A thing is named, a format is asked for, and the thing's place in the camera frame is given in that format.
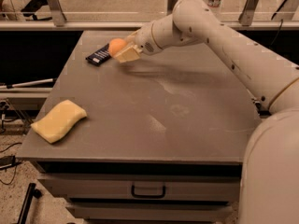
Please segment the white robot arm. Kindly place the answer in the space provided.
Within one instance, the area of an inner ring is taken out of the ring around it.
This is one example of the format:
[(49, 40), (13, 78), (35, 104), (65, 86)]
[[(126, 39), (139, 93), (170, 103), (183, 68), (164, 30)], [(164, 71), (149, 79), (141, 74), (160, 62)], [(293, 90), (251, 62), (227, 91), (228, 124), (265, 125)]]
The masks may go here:
[(221, 23), (202, 0), (178, 0), (170, 15), (111, 50), (121, 63), (173, 46), (204, 43), (269, 112), (246, 147), (239, 224), (299, 224), (299, 71), (274, 51)]

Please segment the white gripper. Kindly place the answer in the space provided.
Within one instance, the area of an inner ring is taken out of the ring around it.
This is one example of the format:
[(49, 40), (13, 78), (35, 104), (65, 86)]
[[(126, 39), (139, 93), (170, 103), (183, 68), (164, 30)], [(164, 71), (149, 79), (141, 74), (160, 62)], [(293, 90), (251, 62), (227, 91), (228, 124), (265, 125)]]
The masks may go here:
[(119, 51), (114, 58), (120, 63), (127, 63), (138, 60), (140, 53), (154, 55), (160, 53), (162, 49), (156, 44), (152, 33), (153, 23), (146, 23), (139, 30), (126, 36), (127, 43), (135, 43)]

